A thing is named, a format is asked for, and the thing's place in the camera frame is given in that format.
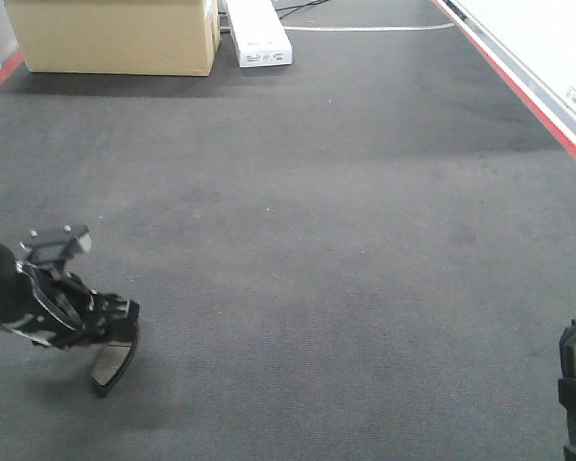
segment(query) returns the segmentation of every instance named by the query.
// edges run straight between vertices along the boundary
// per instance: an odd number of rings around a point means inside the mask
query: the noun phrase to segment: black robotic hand
[[[90,290],[65,271],[66,261],[91,248],[86,226],[33,230],[22,246],[28,254],[17,261],[0,244],[0,328],[45,347],[105,344],[92,372],[104,397],[132,360],[139,305]]]

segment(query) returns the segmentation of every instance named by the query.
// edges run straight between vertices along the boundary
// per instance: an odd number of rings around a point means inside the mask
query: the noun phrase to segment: floor
[[[0,461],[562,459],[576,163],[456,28],[289,37],[289,67],[224,36],[208,78],[0,89],[0,238],[88,224],[71,270],[142,304],[105,400],[97,350],[0,332]]]

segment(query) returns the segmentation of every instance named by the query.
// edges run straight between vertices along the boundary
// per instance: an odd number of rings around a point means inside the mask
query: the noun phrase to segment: red floor tape
[[[23,62],[23,54],[20,51],[17,51],[14,55],[12,55],[2,66],[0,69],[0,85],[3,84],[12,72],[19,67],[19,64]]]

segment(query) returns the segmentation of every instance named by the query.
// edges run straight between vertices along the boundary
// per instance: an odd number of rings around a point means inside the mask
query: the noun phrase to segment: cardboard box
[[[6,0],[32,72],[209,75],[215,0]]]

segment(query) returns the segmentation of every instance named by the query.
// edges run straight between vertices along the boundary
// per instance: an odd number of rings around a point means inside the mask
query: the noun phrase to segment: white line
[[[284,26],[286,31],[300,32],[411,32],[411,31],[439,31],[455,27],[453,22],[437,26],[380,26],[380,27],[305,27]]]

